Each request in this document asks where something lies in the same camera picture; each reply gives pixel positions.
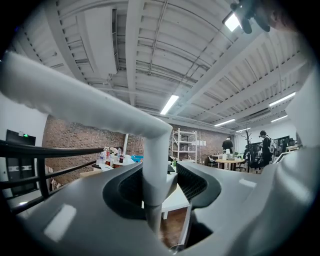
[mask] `white ceiling beam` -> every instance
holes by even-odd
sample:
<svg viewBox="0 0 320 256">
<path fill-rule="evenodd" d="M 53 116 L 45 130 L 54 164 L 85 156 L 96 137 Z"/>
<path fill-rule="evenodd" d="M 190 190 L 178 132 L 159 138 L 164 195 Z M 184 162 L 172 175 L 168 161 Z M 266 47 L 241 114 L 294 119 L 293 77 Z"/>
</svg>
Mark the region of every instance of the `white ceiling beam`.
<svg viewBox="0 0 320 256">
<path fill-rule="evenodd" d="M 243 34 L 230 48 L 213 64 L 213 66 L 198 80 L 198 82 L 180 99 L 179 108 L 175 108 L 174 115 L 182 112 L 188 104 L 203 95 L 209 88 L 216 85 L 240 61 L 243 61 L 256 47 L 267 39 L 262 29 L 254 24 L 251 34 Z"/>
<path fill-rule="evenodd" d="M 210 112 L 208 109 L 206 109 L 206 108 L 204 108 L 204 107 L 202 107 L 202 106 L 196 105 L 196 104 L 194 104 L 194 103 L 191 103 L 191 104 L 189 105 L 189 107 L 192 107 L 192 108 L 195 108 L 195 109 L 198 109 L 198 110 L 207 112 L 210 116 L 215 116 L 215 117 L 218 117 L 218 118 L 225 118 L 225 116 L 223 116 L 223 115 L 212 113 L 212 112 Z"/>
<path fill-rule="evenodd" d="M 275 114 L 273 114 L 273 115 L 270 115 L 270 116 L 268 116 L 268 117 L 266 117 L 266 118 L 264 118 L 264 119 L 261 119 L 261 120 L 259 120 L 259 121 L 255 121 L 255 122 L 249 123 L 247 126 L 250 127 L 250 128 L 252 128 L 252 129 L 253 129 L 253 128 L 256 128 L 256 127 L 260 127 L 260 126 L 265 126 L 265 125 L 271 124 L 271 121 L 272 121 L 272 120 L 275 120 L 275 119 L 277 119 L 277 118 L 281 118 L 281 117 L 283 117 L 283 116 L 285 116 L 285 115 L 287 115 L 287 114 L 286 114 L 285 110 L 283 110 L 283 111 L 281 111 L 281 112 L 278 112 L 278 113 L 275 113 Z M 239 131 L 239 130 L 241 130 L 241 129 L 244 129 L 244 126 L 239 126 L 239 127 L 235 128 L 234 131 Z"/>
<path fill-rule="evenodd" d="M 89 9 L 103 7 L 115 7 L 117 10 L 126 8 L 127 1 L 120 0 L 76 0 L 76 1 L 59 1 L 60 18 L 62 20 L 77 15 Z"/>
<path fill-rule="evenodd" d="M 306 56 L 302 53 L 298 53 L 292 58 L 290 58 L 287 62 L 281 65 L 280 72 L 282 79 L 291 73 L 300 69 L 307 62 Z M 252 84 L 250 87 L 240 91 L 236 95 L 228 98 L 227 100 L 221 102 L 220 104 L 214 106 L 209 111 L 214 114 L 221 113 L 222 111 L 237 105 L 244 100 L 249 99 L 250 97 L 259 94 L 265 89 L 271 87 L 275 83 L 279 81 L 279 68 L 276 68 L 269 74 L 265 75 L 263 78 Z M 208 118 L 208 113 L 202 113 L 196 119 L 199 121 L 205 120 Z"/>
<path fill-rule="evenodd" d="M 279 113 L 283 112 L 286 110 L 287 106 L 289 105 L 289 103 L 291 102 L 292 98 L 288 99 L 286 102 L 277 105 L 276 107 L 270 109 L 270 113 L 268 116 L 266 116 L 263 119 L 258 119 L 258 120 L 243 120 L 241 121 L 238 125 L 234 125 L 231 129 L 233 130 L 240 130 L 240 129 L 244 129 L 246 126 L 247 127 L 251 127 L 252 126 L 258 126 L 257 124 L 260 125 L 260 123 L 264 123 L 263 120 L 268 120 L 269 117 L 274 116 L 274 115 L 278 115 Z"/>
<path fill-rule="evenodd" d="M 87 23 L 86 23 L 86 16 L 85 16 L 85 12 L 82 11 L 80 13 L 78 13 L 76 15 L 76 22 L 78 24 L 78 29 L 79 29 L 79 33 L 81 36 L 81 40 L 83 43 L 83 47 L 86 53 L 86 56 L 90 62 L 90 66 L 93 70 L 93 73 L 99 77 L 100 73 L 99 73 L 99 69 L 98 66 L 96 64 L 96 60 L 94 57 L 94 53 L 92 50 L 92 47 L 90 45 L 90 40 L 89 40 L 89 35 L 88 35 L 88 30 L 87 30 Z M 113 89 L 113 84 L 111 79 L 107 79 L 107 82 L 103 84 L 107 89 L 109 89 L 110 91 L 108 92 L 108 94 L 110 94 L 113 97 L 117 97 L 116 94 L 112 91 Z"/>
<path fill-rule="evenodd" d="M 18 30 L 18 33 L 16 37 L 14 38 L 12 42 L 13 46 L 16 48 L 16 51 L 19 54 L 27 56 L 29 59 L 34 60 L 40 64 L 42 62 L 40 61 L 40 58 L 37 56 L 36 52 L 30 45 L 30 42 L 27 39 L 27 36 L 25 35 L 25 32 L 23 31 L 23 28 L 20 28 Z"/>
<path fill-rule="evenodd" d="M 228 128 L 224 128 L 224 127 L 216 127 L 210 123 L 197 121 L 197 120 L 183 117 L 183 116 L 176 116 L 176 115 L 170 115 L 170 114 L 161 115 L 157 111 L 152 111 L 150 109 L 146 109 L 143 107 L 139 107 L 139 109 L 154 116 L 154 117 L 157 117 L 157 118 L 167 122 L 168 124 L 182 125 L 182 126 L 193 127 L 193 128 L 198 128 L 198 129 L 202 129 L 202 130 L 213 131 L 213 132 L 217 132 L 217 133 L 224 133 L 224 134 L 231 134 L 234 132 L 232 129 L 228 129 Z"/>
<path fill-rule="evenodd" d="M 144 0 L 129 1 L 128 11 L 126 14 L 125 24 L 125 64 L 126 64 L 126 79 L 128 90 L 135 92 L 136 90 L 136 62 L 137 62 L 137 47 L 140 23 L 142 12 L 144 9 Z M 136 97 L 134 93 L 130 93 L 130 104 L 134 106 Z"/>
<path fill-rule="evenodd" d="M 87 84 L 67 44 L 65 35 L 60 24 L 56 1 L 45 1 L 43 3 L 43 7 L 50 28 L 50 32 L 52 34 L 57 52 L 61 55 L 63 65 L 67 69 L 69 69 L 70 73 L 73 74 L 74 78 Z"/>
<path fill-rule="evenodd" d="M 164 100 L 167 97 L 167 94 L 158 94 L 158 93 L 152 93 L 152 92 L 147 92 L 147 91 L 142 91 L 142 90 L 135 90 L 135 91 L 128 91 L 126 89 L 114 89 L 114 88 L 101 88 L 101 87 L 96 87 L 97 89 L 101 91 L 113 91 L 113 92 L 119 92 L 119 93 L 125 93 L 125 94 L 136 94 L 136 95 L 143 95 L 149 98 L 156 98 L 156 99 L 162 99 Z"/>
<path fill-rule="evenodd" d="M 154 39 L 153 39 L 152 51 L 151 51 L 151 59 L 150 59 L 149 71 L 148 71 L 149 75 L 151 75 L 152 63 L 153 63 L 153 58 L 154 58 L 155 49 L 156 49 L 156 45 L 157 45 L 160 25 L 161 25 L 161 22 L 162 22 L 162 20 L 164 18 L 164 13 L 165 13 L 165 11 L 167 9 L 167 6 L 168 6 L 168 0 L 164 0 L 163 7 L 162 7 L 162 10 L 161 10 L 161 13 L 160 13 L 159 20 L 158 20 L 158 24 L 156 26 Z"/>
<path fill-rule="evenodd" d="M 275 102 L 277 100 L 280 100 L 281 98 L 283 98 L 284 96 L 287 96 L 289 94 L 292 94 L 294 92 L 298 92 L 300 89 L 301 89 L 301 84 L 297 83 L 297 84 L 294 84 L 292 85 L 290 88 L 286 89 L 283 91 L 283 94 L 280 94 L 278 93 L 277 95 L 273 96 L 273 97 L 270 97 L 268 98 L 267 100 L 265 100 L 264 102 L 261 102 L 261 103 L 258 103 L 257 105 L 255 106 L 252 106 L 252 107 L 249 107 L 239 113 L 235 113 L 235 114 L 232 114 L 230 116 L 227 116 L 225 117 L 226 119 L 235 119 L 235 120 L 239 120 L 241 118 L 245 118 L 247 116 L 250 116 L 256 112 L 259 112 L 261 110 L 264 110 L 266 108 L 269 107 L 269 104 L 272 103 L 272 102 Z"/>
</svg>

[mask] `ceiling light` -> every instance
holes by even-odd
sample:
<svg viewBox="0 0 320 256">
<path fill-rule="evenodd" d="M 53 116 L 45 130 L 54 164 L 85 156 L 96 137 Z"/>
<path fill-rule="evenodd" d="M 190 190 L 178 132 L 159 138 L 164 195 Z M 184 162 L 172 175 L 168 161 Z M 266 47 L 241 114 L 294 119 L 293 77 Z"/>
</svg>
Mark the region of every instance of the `ceiling light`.
<svg viewBox="0 0 320 256">
<path fill-rule="evenodd" d="M 240 26 L 239 20 L 235 14 L 232 14 L 224 23 L 230 31 L 234 31 L 238 26 Z"/>
<path fill-rule="evenodd" d="M 225 122 L 222 122 L 222 123 L 218 123 L 218 124 L 216 124 L 216 125 L 214 125 L 214 126 L 222 126 L 222 125 L 224 125 L 224 124 L 227 124 L 227 123 L 230 123 L 230 122 L 233 122 L 233 121 L 236 121 L 236 119 L 231 119 L 231 120 L 229 120 L 229 121 L 225 121 Z"/>
<path fill-rule="evenodd" d="M 242 132 L 242 131 L 249 130 L 249 129 L 251 129 L 251 128 L 246 128 L 246 129 L 242 129 L 242 130 L 237 130 L 236 133 L 240 133 L 240 132 Z"/>
<path fill-rule="evenodd" d="M 283 97 L 283 98 L 281 98 L 281 99 L 279 99 L 279 100 L 277 100 L 277 101 L 275 101 L 275 102 L 270 103 L 270 104 L 269 104 L 269 107 L 271 107 L 271 106 L 273 106 L 273 105 L 276 105 L 276 104 L 278 104 L 278 103 L 280 103 L 280 102 L 283 102 L 283 101 L 285 101 L 286 99 L 289 99 L 289 98 L 291 98 L 291 97 L 293 97 L 293 96 L 295 96 L 295 95 L 296 95 L 296 93 L 293 92 L 293 93 L 289 94 L 288 96 L 285 96 L 285 97 Z"/>
<path fill-rule="evenodd" d="M 271 123 L 273 123 L 273 122 L 275 122 L 275 121 L 278 121 L 278 120 L 280 120 L 280 119 L 282 119 L 282 118 L 286 118 L 287 116 L 288 116 L 288 115 L 285 115 L 285 116 L 280 117 L 280 118 L 278 118 L 278 119 L 272 120 Z"/>
<path fill-rule="evenodd" d="M 173 104 L 175 104 L 175 102 L 177 101 L 177 99 L 179 98 L 179 96 L 176 95 L 172 95 L 170 97 L 170 99 L 168 100 L 168 102 L 165 104 L 164 108 L 161 111 L 161 115 L 165 115 L 169 109 L 173 106 Z"/>
</svg>

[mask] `gray plastic panel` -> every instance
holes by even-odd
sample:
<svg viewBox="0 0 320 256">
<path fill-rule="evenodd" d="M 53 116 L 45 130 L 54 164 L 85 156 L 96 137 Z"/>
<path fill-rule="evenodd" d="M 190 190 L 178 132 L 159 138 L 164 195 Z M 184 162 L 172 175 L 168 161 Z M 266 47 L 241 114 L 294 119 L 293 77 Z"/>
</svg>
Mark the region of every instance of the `gray plastic panel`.
<svg viewBox="0 0 320 256">
<path fill-rule="evenodd" d="M 320 180 L 319 155 L 320 148 L 294 151 L 280 163 L 268 165 L 261 175 L 181 163 L 191 172 L 214 177 L 221 193 L 209 206 L 193 211 L 213 234 L 179 255 L 256 256 L 274 250 L 314 201 Z M 39 205 L 25 221 L 26 227 L 58 255 L 172 255 L 145 220 L 121 217 L 103 199 L 110 180 L 136 167 L 124 166 L 74 181 Z M 54 242 L 43 230 L 63 204 L 74 207 L 76 214 L 62 239 Z"/>
</svg>

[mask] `brick wall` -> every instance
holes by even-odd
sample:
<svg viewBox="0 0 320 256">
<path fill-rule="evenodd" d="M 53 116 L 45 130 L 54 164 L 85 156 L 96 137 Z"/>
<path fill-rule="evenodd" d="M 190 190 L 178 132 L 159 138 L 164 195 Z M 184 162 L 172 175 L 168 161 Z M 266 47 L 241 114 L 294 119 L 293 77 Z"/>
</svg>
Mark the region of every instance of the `brick wall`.
<svg viewBox="0 0 320 256">
<path fill-rule="evenodd" d="M 122 133 L 100 130 L 73 122 L 68 123 L 49 115 L 44 128 L 42 146 L 47 148 L 87 149 L 103 148 L 104 146 L 123 147 L 124 142 L 125 135 Z M 96 160 L 97 157 L 98 154 L 47 158 L 45 164 L 54 171 L 59 171 Z M 91 166 L 87 166 L 57 176 L 55 180 L 64 185 L 78 179 L 79 173 L 90 172 L 92 169 Z"/>
<path fill-rule="evenodd" d="M 182 131 L 192 132 L 197 131 L 197 139 L 206 141 L 206 146 L 197 147 L 197 159 L 199 162 L 205 162 L 208 155 L 213 155 L 218 151 L 222 151 L 222 143 L 228 136 L 227 134 L 194 129 L 185 126 L 172 125 L 173 130 L 179 127 Z M 93 127 L 84 126 L 78 123 L 68 123 L 66 121 L 48 116 L 42 146 L 47 148 L 65 148 L 65 149 L 85 149 L 85 148 L 103 148 L 107 147 L 123 147 L 125 135 L 118 132 L 108 130 L 100 130 Z M 168 154 L 171 156 L 172 135 L 170 136 Z M 129 135 L 127 142 L 127 155 L 144 154 L 144 138 L 140 136 Z M 81 165 L 89 161 L 96 160 L 98 154 L 47 158 L 45 164 L 51 167 L 54 171 L 66 169 L 68 167 Z M 61 184 L 67 184 L 79 178 L 79 173 L 92 171 L 91 166 L 84 167 L 70 173 L 57 176 L 56 181 Z"/>
</svg>

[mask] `desk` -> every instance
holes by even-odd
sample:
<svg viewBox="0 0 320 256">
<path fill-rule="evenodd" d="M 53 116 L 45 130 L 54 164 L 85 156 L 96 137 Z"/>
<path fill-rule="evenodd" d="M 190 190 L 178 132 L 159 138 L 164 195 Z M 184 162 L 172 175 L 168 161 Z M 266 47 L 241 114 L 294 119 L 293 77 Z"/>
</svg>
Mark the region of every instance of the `desk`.
<svg viewBox="0 0 320 256">
<path fill-rule="evenodd" d="M 167 174 L 166 180 L 168 181 L 170 179 L 173 179 L 174 177 L 175 177 L 175 174 Z M 162 203 L 162 207 L 161 207 L 162 218 L 166 220 L 168 217 L 168 212 L 178 210 L 181 208 L 186 208 L 189 205 L 190 204 L 188 199 L 186 198 L 179 184 L 177 184 L 175 191 L 173 191 L 172 194 L 169 195 Z"/>
<path fill-rule="evenodd" d="M 243 163 L 245 160 L 244 159 L 237 159 L 237 160 L 222 160 L 222 159 L 217 159 L 215 160 L 217 163 L 221 163 L 222 164 L 222 169 L 225 168 L 225 164 L 230 164 L 230 169 L 232 171 L 236 170 L 236 165 L 239 163 Z"/>
<path fill-rule="evenodd" d="M 287 146 L 285 149 L 287 152 L 291 152 L 291 151 L 298 150 L 299 147 L 298 147 L 298 145 L 293 145 L 293 146 Z"/>
</svg>

